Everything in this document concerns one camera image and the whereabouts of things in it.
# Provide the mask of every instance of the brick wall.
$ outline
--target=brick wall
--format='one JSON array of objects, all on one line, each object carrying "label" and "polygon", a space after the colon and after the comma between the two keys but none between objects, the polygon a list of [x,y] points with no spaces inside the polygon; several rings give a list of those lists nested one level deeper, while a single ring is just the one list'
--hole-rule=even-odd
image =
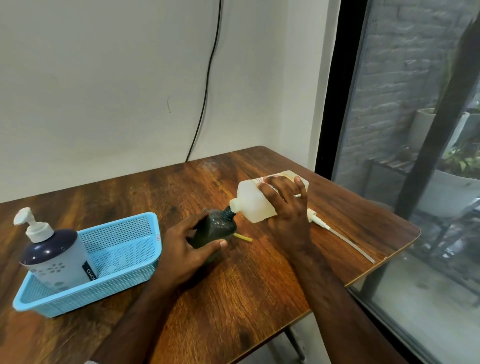
[{"label": "brick wall", "polygon": [[[479,6],[478,0],[373,1],[337,183],[359,193],[366,159],[406,142],[415,110],[434,106],[445,56]],[[385,185],[381,177],[372,180]]]}]

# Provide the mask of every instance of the wooden table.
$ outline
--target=wooden table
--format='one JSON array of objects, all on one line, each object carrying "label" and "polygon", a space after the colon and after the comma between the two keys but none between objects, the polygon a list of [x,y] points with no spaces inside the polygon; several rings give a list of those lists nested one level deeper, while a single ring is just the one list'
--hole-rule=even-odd
[{"label": "wooden table", "polygon": [[[224,208],[240,181],[292,170],[310,182],[309,207],[356,242],[373,265],[334,234],[311,226],[335,273],[349,285],[413,242],[411,223],[262,146],[72,187],[0,204],[0,358],[8,364],[81,364],[110,332],[141,286],[65,315],[46,319],[12,309],[25,276],[17,262],[25,226],[12,220],[22,207],[54,228],[84,229],[146,211],[160,230],[204,208]],[[287,261],[271,244],[265,222],[235,217],[229,249],[197,275],[174,303],[151,363],[226,364],[239,359],[309,313]]]}]

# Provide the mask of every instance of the yellow tube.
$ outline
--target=yellow tube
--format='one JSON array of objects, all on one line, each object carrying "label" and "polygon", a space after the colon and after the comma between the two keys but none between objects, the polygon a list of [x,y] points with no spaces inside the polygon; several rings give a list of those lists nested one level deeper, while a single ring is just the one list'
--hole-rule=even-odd
[{"label": "yellow tube", "polygon": [[237,233],[234,233],[233,236],[236,236],[237,238],[246,240],[246,241],[248,241],[248,242],[252,242],[252,241],[253,241],[252,238],[247,238],[246,236],[243,236],[243,235],[240,235],[240,234],[237,234]]}]

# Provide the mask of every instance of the mesh basket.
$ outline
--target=mesh basket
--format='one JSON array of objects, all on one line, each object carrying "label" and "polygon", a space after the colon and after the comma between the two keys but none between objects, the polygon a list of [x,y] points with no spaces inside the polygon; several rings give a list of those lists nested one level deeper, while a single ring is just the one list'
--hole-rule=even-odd
[{"label": "mesh basket", "polygon": [[13,300],[17,311],[55,317],[149,280],[162,251],[158,220],[145,212],[78,232],[98,278],[56,293],[28,272]]}]

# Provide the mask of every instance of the dark bottle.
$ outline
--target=dark bottle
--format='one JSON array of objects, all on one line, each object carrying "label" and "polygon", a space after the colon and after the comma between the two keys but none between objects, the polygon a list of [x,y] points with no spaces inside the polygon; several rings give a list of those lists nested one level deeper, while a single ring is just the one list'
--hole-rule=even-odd
[{"label": "dark bottle", "polygon": [[[223,211],[210,211],[210,214],[195,226],[197,231],[188,242],[195,249],[198,249],[213,240],[229,240],[234,232],[237,231],[237,224],[233,220],[235,215],[230,210],[230,206],[227,206]],[[214,257],[215,254],[209,257],[205,263],[210,263]]]}]

